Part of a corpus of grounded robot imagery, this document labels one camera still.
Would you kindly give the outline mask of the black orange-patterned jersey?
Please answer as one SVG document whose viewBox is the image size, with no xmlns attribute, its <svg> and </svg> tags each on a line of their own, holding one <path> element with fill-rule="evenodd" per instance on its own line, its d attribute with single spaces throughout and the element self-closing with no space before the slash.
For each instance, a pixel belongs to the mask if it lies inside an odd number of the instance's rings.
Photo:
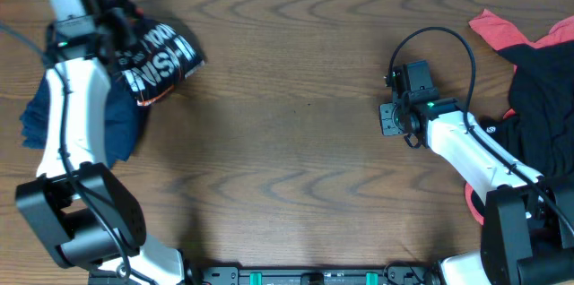
<svg viewBox="0 0 574 285">
<path fill-rule="evenodd" d="M 180 31 L 149 18 L 132 19 L 135 42 L 116 51 L 114 76 L 139 107 L 167 97 L 204 65 L 204 58 Z"/>
</svg>

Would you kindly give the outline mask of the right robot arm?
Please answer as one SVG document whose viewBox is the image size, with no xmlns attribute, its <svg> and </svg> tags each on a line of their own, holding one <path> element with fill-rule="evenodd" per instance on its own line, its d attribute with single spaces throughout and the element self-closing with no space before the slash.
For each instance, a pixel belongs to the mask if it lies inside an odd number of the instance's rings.
<svg viewBox="0 0 574 285">
<path fill-rule="evenodd" d="M 457 99 L 404 96 L 380 105 L 385 136 L 446 160 L 483 204 L 480 247 L 450 256 L 427 284 L 559 284 L 573 279 L 573 184 L 505 151 Z"/>
</svg>

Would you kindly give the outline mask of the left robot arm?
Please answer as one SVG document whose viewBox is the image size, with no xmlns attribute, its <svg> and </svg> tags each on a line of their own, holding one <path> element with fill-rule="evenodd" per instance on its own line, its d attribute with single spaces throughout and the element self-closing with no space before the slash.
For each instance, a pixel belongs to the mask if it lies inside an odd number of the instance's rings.
<svg viewBox="0 0 574 285">
<path fill-rule="evenodd" d="M 56 16 L 40 52 L 48 131 L 17 208 L 56 265 L 95 284 L 188 284 L 182 253 L 149 235 L 139 202 L 109 167 L 105 112 L 119 79 L 136 106 L 167 94 L 203 64 L 169 25 L 129 0 L 49 0 Z"/>
</svg>

